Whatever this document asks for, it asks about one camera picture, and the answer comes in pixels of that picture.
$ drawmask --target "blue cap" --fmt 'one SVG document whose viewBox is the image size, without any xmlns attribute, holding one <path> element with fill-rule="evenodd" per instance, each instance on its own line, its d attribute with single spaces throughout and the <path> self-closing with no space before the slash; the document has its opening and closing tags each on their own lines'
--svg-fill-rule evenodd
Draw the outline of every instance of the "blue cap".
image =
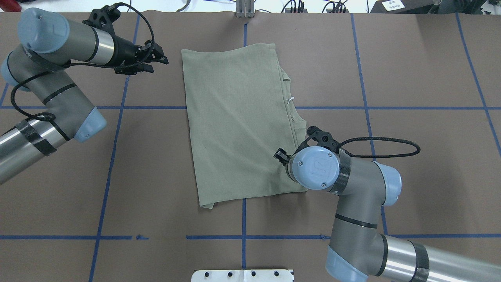
<svg viewBox="0 0 501 282">
<path fill-rule="evenodd" d="M 9 70 L 9 65 L 8 65 L 8 62 L 9 62 L 9 56 L 11 54 L 9 53 L 9 55 L 7 56 L 7 58 L 5 58 L 4 62 L 2 63 L 2 76 L 4 77 L 5 81 L 9 84 L 9 85 L 12 85 L 12 86 L 16 86 L 19 84 L 19 82 L 17 82 L 16 79 L 14 79 L 14 77 L 12 76 L 12 73 L 11 71 Z M 19 87 L 19 90 L 22 90 L 22 91 L 30 91 L 28 88 L 24 87 L 24 86 L 21 86 Z"/>
<path fill-rule="evenodd" d="M 339 161 L 336 155 L 320 146 L 311 146 L 299 151 L 294 156 L 291 167 L 298 183 L 311 190 L 326 189 L 332 186 L 339 176 Z"/>
<path fill-rule="evenodd" d="M 21 44 L 37 53 L 61 48 L 70 35 L 70 24 L 62 15 L 39 8 L 26 9 L 18 23 Z"/>
<path fill-rule="evenodd" d="M 75 139 L 78 140 L 78 142 L 83 143 L 105 127 L 106 120 L 98 111 L 97 107 L 94 107 L 75 134 Z"/>
<path fill-rule="evenodd" d="M 384 184 L 386 186 L 386 199 L 384 201 L 383 206 L 391 206 L 395 204 L 398 200 L 398 195 L 402 192 L 402 178 L 400 177 L 400 173 L 398 170 L 382 165 L 378 162 L 374 162 L 377 164 L 381 173 L 383 174 Z"/>
<path fill-rule="evenodd" d="M 368 275 L 365 275 L 360 270 L 356 269 L 349 262 L 345 261 L 338 255 L 330 246 L 327 247 L 327 262 L 325 269 L 335 279 L 341 282 L 365 282 Z"/>
</svg>

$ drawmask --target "fabric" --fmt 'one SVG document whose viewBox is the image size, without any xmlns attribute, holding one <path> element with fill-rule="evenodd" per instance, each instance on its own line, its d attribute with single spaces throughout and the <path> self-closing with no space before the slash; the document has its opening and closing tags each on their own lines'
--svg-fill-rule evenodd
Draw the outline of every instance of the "fabric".
<svg viewBox="0 0 501 282">
<path fill-rule="evenodd" d="M 306 191 L 273 157 L 279 147 L 293 153 L 306 135 L 306 121 L 287 101 L 291 79 L 275 45 L 182 50 L 182 59 L 200 206 Z"/>
</svg>

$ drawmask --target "folded cloth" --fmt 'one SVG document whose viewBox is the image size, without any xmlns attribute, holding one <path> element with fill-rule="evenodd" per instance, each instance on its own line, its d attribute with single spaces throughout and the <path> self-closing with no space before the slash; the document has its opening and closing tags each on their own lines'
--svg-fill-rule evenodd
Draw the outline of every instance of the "folded cloth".
<svg viewBox="0 0 501 282">
<path fill-rule="evenodd" d="M 275 45 L 182 50 L 182 59 L 200 206 L 306 191 L 273 157 L 279 147 L 294 152 L 306 135 Z"/>
</svg>

